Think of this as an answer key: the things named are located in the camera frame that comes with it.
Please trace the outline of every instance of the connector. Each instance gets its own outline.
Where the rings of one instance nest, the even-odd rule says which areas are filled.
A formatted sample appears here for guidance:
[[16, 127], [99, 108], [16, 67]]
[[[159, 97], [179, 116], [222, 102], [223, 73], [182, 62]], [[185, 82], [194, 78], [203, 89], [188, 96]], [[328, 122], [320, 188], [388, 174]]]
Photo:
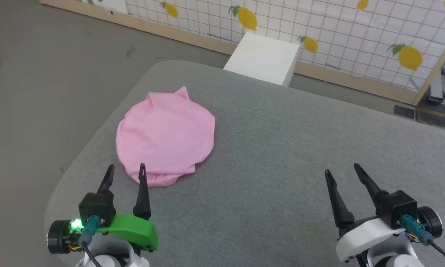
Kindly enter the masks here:
[[86, 245], [90, 245], [92, 237], [97, 232], [100, 227], [100, 218], [97, 215], [92, 215], [87, 220], [84, 229], [82, 229], [82, 235], [79, 237], [78, 243], [83, 247], [82, 243], [85, 242]]
[[429, 240], [434, 240], [433, 235], [427, 232], [425, 227], [410, 215], [403, 215], [400, 224], [407, 232], [416, 235], [422, 245], [430, 245]]

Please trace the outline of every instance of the white foam block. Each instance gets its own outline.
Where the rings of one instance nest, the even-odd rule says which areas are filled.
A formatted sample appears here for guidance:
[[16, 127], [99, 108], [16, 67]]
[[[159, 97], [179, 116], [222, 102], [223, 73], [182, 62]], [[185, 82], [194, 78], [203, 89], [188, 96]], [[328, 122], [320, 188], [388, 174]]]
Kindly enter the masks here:
[[300, 53], [298, 44], [246, 33], [224, 70], [288, 86]]

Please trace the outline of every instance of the wooden frame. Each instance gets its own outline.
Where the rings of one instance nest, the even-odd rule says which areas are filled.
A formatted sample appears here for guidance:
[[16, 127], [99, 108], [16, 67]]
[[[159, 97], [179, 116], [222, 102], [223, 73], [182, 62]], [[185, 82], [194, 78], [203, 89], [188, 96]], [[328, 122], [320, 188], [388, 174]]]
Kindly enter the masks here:
[[[105, 10], [103, 7], [89, 5], [78, 0], [39, 0], [39, 2], [228, 55], [231, 55], [236, 49], [235, 44], [210, 39], [190, 32], [184, 32], [172, 27], [147, 22], [146, 20], [132, 17], [130, 15], [110, 12], [109, 10]], [[367, 93], [373, 93], [374, 95], [390, 98], [410, 105], [418, 105], [419, 101], [429, 89], [429, 85], [432, 83], [435, 76], [440, 72], [444, 64], [445, 51], [441, 55], [439, 61], [435, 64], [432, 72], [418, 93], [367, 78], [356, 78], [349, 74], [302, 62], [297, 62], [297, 65], [295, 66], [295, 73]]]

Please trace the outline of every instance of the gray table surface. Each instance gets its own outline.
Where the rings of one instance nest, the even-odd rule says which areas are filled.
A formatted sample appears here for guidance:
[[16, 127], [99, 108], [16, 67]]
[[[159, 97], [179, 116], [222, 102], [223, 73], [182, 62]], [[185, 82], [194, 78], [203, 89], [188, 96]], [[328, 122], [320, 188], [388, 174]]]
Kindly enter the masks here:
[[[358, 181], [360, 163], [387, 191], [404, 190], [441, 215], [445, 228], [445, 130], [349, 103], [184, 61], [149, 70], [83, 149], [54, 191], [45, 216], [78, 216], [115, 164], [117, 213], [131, 213], [138, 186], [115, 152], [126, 111], [149, 92], [187, 86], [216, 117], [214, 149], [196, 173], [151, 188], [159, 249], [151, 266], [356, 266], [337, 259], [324, 170], [330, 169], [356, 218], [374, 215]], [[436, 243], [445, 249], [445, 229]], [[431, 247], [414, 245], [426, 266], [445, 266]], [[74, 266], [81, 253], [59, 256]]]

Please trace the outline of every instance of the pink cloth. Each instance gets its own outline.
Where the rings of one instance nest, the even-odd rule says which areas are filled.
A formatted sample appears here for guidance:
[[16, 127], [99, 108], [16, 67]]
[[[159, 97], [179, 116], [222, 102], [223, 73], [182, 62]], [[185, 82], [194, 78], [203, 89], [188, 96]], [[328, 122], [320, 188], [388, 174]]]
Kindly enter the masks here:
[[209, 155], [215, 120], [190, 100], [185, 86], [175, 93], [148, 93], [118, 126], [118, 157], [135, 181], [143, 162], [148, 186], [169, 186]]

